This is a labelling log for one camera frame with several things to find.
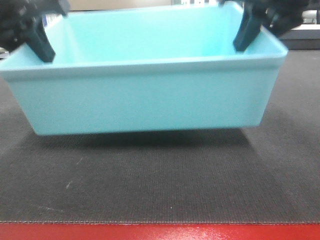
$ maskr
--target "plastic bin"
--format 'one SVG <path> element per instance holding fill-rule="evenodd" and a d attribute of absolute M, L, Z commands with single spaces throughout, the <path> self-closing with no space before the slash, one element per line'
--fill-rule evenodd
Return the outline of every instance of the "plastic bin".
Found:
<path fill-rule="evenodd" d="M 0 75 L 38 135 L 257 126 L 288 50 L 263 29 L 235 52 L 241 18 L 232 2 L 70 13 L 46 30 L 53 63 L 23 45 Z"/>

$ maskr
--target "textured fabric mat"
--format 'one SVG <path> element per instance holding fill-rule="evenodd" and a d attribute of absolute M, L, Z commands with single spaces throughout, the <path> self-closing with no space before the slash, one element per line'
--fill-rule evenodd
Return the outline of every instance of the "textured fabric mat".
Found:
<path fill-rule="evenodd" d="M 261 126 L 37 136 L 0 80 L 0 222 L 320 223 L 320 52 Z"/>

